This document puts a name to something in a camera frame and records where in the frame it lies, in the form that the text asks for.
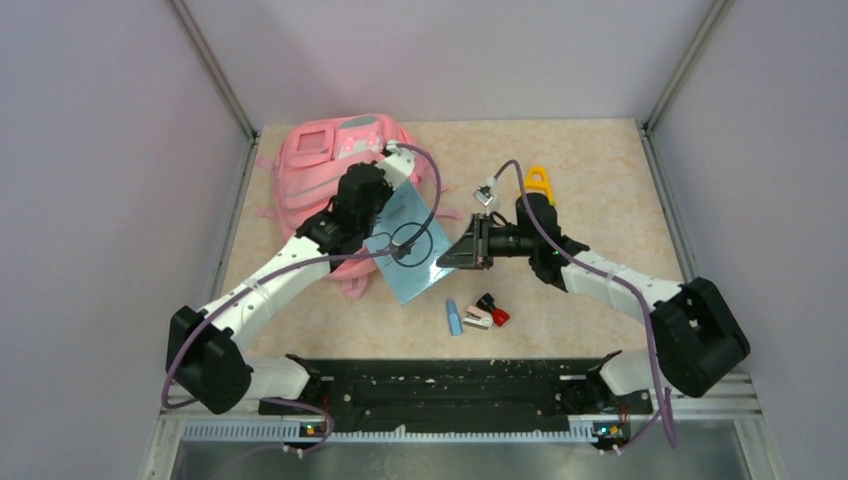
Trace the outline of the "light blue notebook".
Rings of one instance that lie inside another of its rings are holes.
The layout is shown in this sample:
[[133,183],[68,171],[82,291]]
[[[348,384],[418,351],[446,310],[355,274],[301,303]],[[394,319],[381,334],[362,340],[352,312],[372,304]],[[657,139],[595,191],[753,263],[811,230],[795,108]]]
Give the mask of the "light blue notebook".
[[[404,244],[419,232],[430,213],[416,188],[404,183],[384,206],[365,247],[377,252]],[[405,305],[454,272],[437,265],[438,258],[450,246],[448,236],[434,219],[407,252],[377,257],[375,263],[398,302]]]

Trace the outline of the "pink student backpack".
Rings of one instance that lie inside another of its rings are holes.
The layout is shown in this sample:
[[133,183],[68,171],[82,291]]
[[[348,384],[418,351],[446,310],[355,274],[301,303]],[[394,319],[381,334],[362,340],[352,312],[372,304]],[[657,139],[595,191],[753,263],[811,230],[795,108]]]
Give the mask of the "pink student backpack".
[[309,216],[325,207],[349,166],[378,160],[389,141],[418,145],[418,140],[385,114],[364,114],[309,121],[294,127],[282,142],[274,163],[275,215],[284,240]]

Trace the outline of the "red black stamp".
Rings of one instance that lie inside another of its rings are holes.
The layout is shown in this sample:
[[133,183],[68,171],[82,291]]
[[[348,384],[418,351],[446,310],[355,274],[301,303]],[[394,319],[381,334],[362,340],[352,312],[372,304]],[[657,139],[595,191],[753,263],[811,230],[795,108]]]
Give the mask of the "red black stamp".
[[496,304],[495,298],[491,293],[485,293],[479,297],[475,302],[475,306],[487,312],[492,317],[494,324],[498,327],[505,326],[511,318],[507,311]]

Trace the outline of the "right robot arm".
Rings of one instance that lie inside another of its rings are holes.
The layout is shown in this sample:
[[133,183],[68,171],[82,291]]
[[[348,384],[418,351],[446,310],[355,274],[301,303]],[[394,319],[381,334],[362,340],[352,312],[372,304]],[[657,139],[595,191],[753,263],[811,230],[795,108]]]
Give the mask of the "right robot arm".
[[647,347],[611,353],[591,368],[589,404],[612,412],[627,395],[672,387],[699,398],[746,359],[751,346],[719,288],[642,274],[563,234],[556,209],[541,193],[515,203],[516,220],[477,213],[437,264],[484,270],[498,257],[525,257],[535,276],[563,292],[593,298],[646,328]]

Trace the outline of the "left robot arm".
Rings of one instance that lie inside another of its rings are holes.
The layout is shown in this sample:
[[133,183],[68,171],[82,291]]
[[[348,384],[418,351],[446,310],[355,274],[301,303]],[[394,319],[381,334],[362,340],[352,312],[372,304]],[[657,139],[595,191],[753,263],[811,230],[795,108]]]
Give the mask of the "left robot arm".
[[232,409],[252,383],[253,369],[243,354],[252,339],[283,306],[342,263],[372,258],[364,241],[413,170],[413,159],[398,154],[349,167],[327,206],[308,218],[265,265],[199,310],[184,306],[175,312],[163,407],[176,408],[169,390],[177,384],[213,414]]

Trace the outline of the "yellow toy triangle block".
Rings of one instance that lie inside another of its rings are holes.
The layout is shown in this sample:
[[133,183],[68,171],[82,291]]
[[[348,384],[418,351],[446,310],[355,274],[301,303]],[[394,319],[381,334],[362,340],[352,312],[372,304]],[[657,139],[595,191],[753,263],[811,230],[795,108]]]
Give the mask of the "yellow toy triangle block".
[[551,206],[556,205],[554,191],[545,167],[531,166],[524,177],[523,186],[528,193],[543,194]]

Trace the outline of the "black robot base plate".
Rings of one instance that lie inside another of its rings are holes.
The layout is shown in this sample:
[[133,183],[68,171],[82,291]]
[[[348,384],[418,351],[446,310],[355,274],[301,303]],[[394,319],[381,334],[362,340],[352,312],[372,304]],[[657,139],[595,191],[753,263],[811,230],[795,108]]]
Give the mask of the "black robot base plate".
[[599,358],[304,359],[310,378],[300,401],[372,411],[398,407],[527,407],[536,415],[653,411],[639,390],[614,396],[600,380]]

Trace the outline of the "aluminium frame rail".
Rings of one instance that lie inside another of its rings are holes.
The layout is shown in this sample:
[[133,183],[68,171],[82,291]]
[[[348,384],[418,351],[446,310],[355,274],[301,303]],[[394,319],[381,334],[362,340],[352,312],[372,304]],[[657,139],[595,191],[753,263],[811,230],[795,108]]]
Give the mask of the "aluminium frame rail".
[[238,99],[231,82],[227,78],[188,2],[184,0],[166,0],[165,4],[174,14],[180,29],[186,36],[190,48],[204,69],[224,107],[234,120],[238,130],[248,141],[254,142],[259,134],[249,120],[242,102]]

